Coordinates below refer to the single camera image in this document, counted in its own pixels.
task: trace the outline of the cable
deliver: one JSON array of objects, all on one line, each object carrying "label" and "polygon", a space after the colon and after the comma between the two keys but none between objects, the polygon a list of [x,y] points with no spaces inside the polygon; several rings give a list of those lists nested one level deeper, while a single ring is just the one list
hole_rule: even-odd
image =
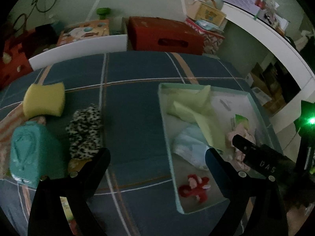
[{"label": "cable", "polygon": [[291,144],[291,142],[293,141],[293,139],[294,139],[294,138],[296,137],[296,135],[299,133],[300,129],[301,129],[301,128],[298,129],[298,131],[295,133],[295,135],[293,136],[293,138],[292,138],[292,139],[290,140],[290,142],[285,146],[285,148],[283,148],[282,151],[284,151],[284,150],[289,146],[289,144]]},{"label": "cable", "polygon": [[27,20],[29,19],[30,15],[32,14],[32,12],[34,11],[34,9],[36,8],[36,10],[40,13],[46,13],[47,11],[50,11],[52,9],[52,7],[56,4],[57,0],[54,0],[53,4],[49,7],[49,9],[47,10],[41,10],[39,9],[38,7],[38,1],[39,0],[32,0],[31,2],[31,6],[32,7],[32,10],[31,12],[28,14],[28,16],[25,14],[25,13],[22,13],[21,15],[18,16],[18,18],[14,21],[13,23],[13,28],[14,26],[16,25],[16,23],[18,22],[18,20],[20,19],[20,17],[24,16],[24,23],[21,25],[21,27],[19,29],[15,29],[15,32],[19,31],[21,28],[23,28],[23,30],[26,30],[26,23],[27,23]]}]

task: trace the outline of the glowing green led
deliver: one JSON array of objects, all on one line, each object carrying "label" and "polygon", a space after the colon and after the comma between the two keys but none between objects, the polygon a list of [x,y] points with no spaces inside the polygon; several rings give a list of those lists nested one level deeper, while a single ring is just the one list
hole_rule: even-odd
[{"label": "glowing green led", "polygon": [[308,123],[310,123],[310,124],[315,124],[315,117],[310,118],[310,119],[308,120]]}]

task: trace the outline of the metal bolt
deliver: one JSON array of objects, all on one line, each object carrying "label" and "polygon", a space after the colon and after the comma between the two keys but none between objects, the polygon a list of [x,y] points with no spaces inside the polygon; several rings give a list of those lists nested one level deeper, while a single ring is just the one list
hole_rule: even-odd
[{"label": "metal bolt", "polygon": [[69,176],[71,177],[71,178],[74,178],[74,177],[76,177],[78,175],[78,172],[77,171],[72,171],[72,172],[70,172],[70,174],[69,174]]},{"label": "metal bolt", "polygon": [[46,175],[40,177],[40,181],[45,181],[46,179],[47,179],[47,176],[46,176]]},{"label": "metal bolt", "polygon": [[276,180],[274,176],[269,176],[268,179],[269,179],[271,182],[275,182],[275,180]]},{"label": "metal bolt", "polygon": [[244,171],[239,171],[239,172],[238,172],[238,175],[239,175],[240,177],[246,177],[246,176],[247,176],[247,174],[246,174]]}]

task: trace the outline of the leopard print fabric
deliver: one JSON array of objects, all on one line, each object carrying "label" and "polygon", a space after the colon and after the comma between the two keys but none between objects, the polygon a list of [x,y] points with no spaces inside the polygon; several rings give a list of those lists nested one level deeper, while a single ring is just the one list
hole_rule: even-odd
[{"label": "leopard print fabric", "polygon": [[91,104],[87,109],[77,110],[66,127],[70,140],[72,159],[88,159],[100,149],[100,111]]}]

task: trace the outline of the gray wall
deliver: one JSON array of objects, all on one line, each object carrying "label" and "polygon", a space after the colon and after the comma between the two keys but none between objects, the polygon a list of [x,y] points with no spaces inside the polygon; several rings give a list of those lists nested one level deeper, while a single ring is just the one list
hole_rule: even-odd
[{"label": "gray wall", "polygon": [[[29,13],[32,0],[20,0],[12,9],[12,21],[21,13]],[[221,8],[221,0],[216,0]],[[276,0],[279,4],[281,16],[291,21],[288,27],[288,34],[294,35],[298,30],[303,18],[303,11],[295,0]],[[53,0],[41,0],[41,6],[49,7]],[[48,16],[54,14],[56,18],[62,20],[66,25],[84,22],[87,19],[95,0],[58,0],[51,11],[46,14],[34,11],[28,21],[28,28],[49,23]],[[111,17],[147,16],[161,17],[183,21],[181,0],[100,0],[97,8],[110,7]],[[91,20],[97,19],[95,11]],[[254,67],[256,62],[261,63],[267,55],[268,50],[254,37],[242,30],[233,23],[228,23],[225,29],[225,41],[220,47],[217,55],[224,60],[230,61],[237,70],[246,75]]]}]

